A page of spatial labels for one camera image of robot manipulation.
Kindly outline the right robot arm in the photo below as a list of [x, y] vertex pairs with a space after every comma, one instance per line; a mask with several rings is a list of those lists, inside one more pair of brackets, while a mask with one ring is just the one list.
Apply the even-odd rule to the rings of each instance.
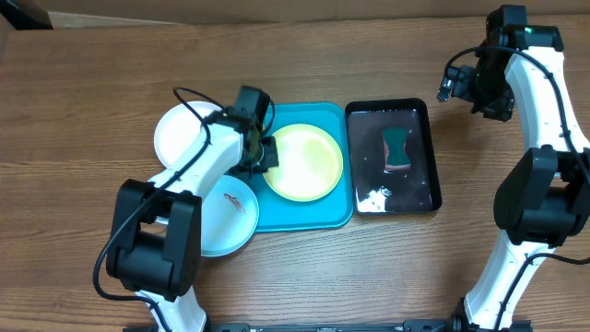
[[444, 68], [438, 100], [470, 101], [476, 113], [507, 121], [518, 112], [524, 156], [501, 183], [493, 216], [500, 230], [478, 282], [458, 305], [449, 331], [528, 331], [513, 312], [555, 250], [589, 218], [589, 141], [572, 110], [564, 46], [554, 26], [490, 24], [471, 48], [474, 67]]

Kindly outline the light blue plate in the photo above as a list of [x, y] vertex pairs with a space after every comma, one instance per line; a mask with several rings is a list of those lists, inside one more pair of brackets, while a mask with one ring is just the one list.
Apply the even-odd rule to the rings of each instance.
[[238, 178], [223, 175], [202, 206], [201, 256], [230, 255], [249, 242], [259, 219], [253, 190]]

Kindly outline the yellow-green plate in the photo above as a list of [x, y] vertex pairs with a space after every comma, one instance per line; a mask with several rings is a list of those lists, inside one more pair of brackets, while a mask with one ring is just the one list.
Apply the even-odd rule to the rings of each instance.
[[324, 129], [290, 124], [272, 137], [277, 143], [278, 166], [263, 176], [276, 194], [295, 202], [311, 202], [336, 188], [344, 171], [343, 155]]

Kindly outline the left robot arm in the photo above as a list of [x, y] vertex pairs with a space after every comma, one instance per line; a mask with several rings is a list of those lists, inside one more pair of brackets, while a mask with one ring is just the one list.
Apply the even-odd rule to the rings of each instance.
[[273, 121], [258, 111], [218, 107], [183, 127], [190, 139], [173, 141], [181, 154], [147, 182], [127, 180], [117, 194], [109, 241], [100, 268], [144, 302], [163, 331], [203, 331], [207, 315], [193, 289], [201, 257], [202, 204], [232, 169], [256, 172], [275, 150], [267, 134]]

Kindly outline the green and red sponge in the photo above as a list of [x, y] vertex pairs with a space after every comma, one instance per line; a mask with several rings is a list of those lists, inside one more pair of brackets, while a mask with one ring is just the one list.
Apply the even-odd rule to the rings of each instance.
[[386, 127], [382, 132], [384, 171], [408, 169], [411, 165], [406, 154], [407, 130], [404, 127]]

